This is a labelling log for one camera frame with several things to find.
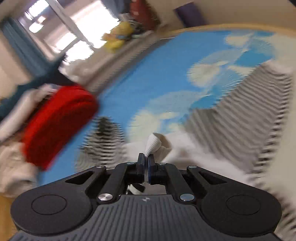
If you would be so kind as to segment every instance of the white wall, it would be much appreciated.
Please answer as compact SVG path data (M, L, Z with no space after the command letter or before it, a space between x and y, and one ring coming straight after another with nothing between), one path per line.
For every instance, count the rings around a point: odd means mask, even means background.
M26 83L30 80L28 72L11 46L8 44L3 33L0 31L0 98L8 97L17 84Z
M296 7L288 0L148 0L170 30L183 28L173 10L190 1L208 24L258 23L296 29Z

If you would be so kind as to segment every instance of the blue bedsheet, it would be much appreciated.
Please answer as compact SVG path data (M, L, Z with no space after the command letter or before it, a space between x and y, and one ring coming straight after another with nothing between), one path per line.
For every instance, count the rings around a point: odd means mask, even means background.
M98 115L109 116L127 141L170 133L191 107L209 108L257 65L275 55L262 31L185 32L146 56L100 97ZM74 163L91 123L42 174L46 184L75 173Z

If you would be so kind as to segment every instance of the red knit fabric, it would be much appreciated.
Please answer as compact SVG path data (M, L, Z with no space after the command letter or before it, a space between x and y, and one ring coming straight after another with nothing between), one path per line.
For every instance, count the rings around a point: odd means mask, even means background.
M130 14L133 19L143 24L145 30L156 28L156 22L145 0L132 0L130 3Z
M65 86L38 111L24 131L27 162L46 170L53 158L98 110L96 99L80 86Z

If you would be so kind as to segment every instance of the white sock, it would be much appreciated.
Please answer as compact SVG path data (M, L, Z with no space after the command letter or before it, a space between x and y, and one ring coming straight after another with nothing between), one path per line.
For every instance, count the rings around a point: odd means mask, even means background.
M147 140L145 156L154 155L155 163L161 162L172 150L171 143L160 133L152 133Z

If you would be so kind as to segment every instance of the logo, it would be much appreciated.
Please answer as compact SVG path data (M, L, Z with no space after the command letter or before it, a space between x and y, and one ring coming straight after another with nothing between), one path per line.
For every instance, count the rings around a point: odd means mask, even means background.
M148 201L150 201L151 199L148 198L148 197L144 197L142 200L143 200L144 202L148 202Z

